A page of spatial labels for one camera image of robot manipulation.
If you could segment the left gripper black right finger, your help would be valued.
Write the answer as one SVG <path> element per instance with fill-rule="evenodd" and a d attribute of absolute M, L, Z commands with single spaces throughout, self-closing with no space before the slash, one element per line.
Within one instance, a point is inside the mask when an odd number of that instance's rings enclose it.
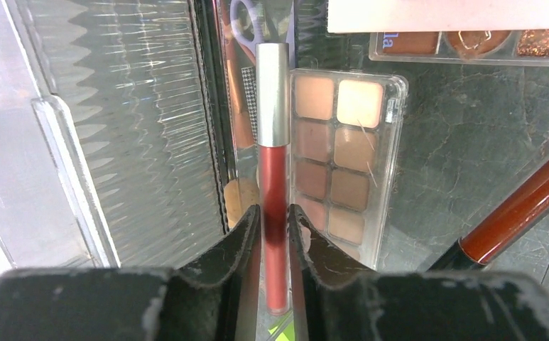
<path fill-rule="evenodd" d="M 493 271 L 381 274 L 288 208 L 298 340 L 549 340 L 549 295 Z"/>

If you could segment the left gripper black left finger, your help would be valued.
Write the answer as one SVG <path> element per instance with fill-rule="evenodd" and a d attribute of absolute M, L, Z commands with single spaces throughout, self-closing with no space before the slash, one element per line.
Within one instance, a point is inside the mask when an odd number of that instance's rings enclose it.
<path fill-rule="evenodd" d="M 0 340 L 252 340 L 261 210 L 179 269 L 28 268 L 0 275 Z"/>

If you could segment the brown eyeshadow palette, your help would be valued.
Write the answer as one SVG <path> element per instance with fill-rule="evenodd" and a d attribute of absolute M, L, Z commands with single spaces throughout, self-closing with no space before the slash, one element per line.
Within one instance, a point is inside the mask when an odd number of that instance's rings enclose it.
<path fill-rule="evenodd" d="M 408 81 L 390 74 L 298 68 L 291 84 L 291 199 L 316 230 L 375 268 Z"/>

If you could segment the clear acrylic drawer organizer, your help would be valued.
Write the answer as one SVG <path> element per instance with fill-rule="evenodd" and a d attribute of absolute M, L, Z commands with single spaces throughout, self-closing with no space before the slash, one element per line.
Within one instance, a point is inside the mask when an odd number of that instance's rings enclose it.
<path fill-rule="evenodd" d="M 259 147 L 234 143 L 229 2 L 0 1 L 0 274 L 178 268 L 230 231 L 224 187 L 259 188 Z M 408 81 L 373 269 L 428 269 L 549 160 L 549 67 L 373 61 L 329 1 L 292 2 L 291 73 Z M 549 291 L 549 213 L 484 269 Z"/>

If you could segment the red lip gloss tube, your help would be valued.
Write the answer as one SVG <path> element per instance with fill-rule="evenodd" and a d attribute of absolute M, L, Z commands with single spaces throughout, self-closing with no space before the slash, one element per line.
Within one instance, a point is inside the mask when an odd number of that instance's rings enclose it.
<path fill-rule="evenodd" d="M 290 75 L 288 44 L 256 46 L 257 137 L 266 307 L 283 315 L 288 302 L 288 145 Z"/>

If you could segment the purple eyelash curler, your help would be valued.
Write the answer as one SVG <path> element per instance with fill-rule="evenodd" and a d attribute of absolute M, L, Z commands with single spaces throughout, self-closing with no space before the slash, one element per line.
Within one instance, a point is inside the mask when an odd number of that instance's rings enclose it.
<path fill-rule="evenodd" d="M 256 63 L 259 43 L 287 43 L 289 64 L 295 65 L 294 4 L 292 1 L 231 0 L 232 34 L 250 60 Z"/>

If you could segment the orange blush palette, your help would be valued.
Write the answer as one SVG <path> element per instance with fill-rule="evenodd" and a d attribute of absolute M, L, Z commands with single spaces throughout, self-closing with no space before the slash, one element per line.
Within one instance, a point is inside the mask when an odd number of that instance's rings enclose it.
<path fill-rule="evenodd" d="M 369 59 L 549 67 L 549 29 L 372 33 Z"/>

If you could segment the round peach powder puff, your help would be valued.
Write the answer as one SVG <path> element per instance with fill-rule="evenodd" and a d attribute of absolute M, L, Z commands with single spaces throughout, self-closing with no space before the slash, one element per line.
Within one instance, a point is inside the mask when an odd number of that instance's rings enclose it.
<path fill-rule="evenodd" d="M 224 204 L 227 222 L 233 229 L 246 210 L 260 202 L 259 188 L 254 179 L 236 178 L 224 187 Z"/>

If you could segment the thin pink lip brush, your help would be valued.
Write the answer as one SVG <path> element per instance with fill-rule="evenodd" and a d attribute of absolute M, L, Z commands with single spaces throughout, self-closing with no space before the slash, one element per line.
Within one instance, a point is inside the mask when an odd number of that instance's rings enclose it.
<path fill-rule="evenodd" d="M 234 46 L 234 36 L 229 21 L 222 19 L 225 67 L 227 70 L 229 105 L 232 113 L 232 131 L 236 148 L 248 148 L 254 145 L 249 111 L 244 97 L 238 57 Z"/>

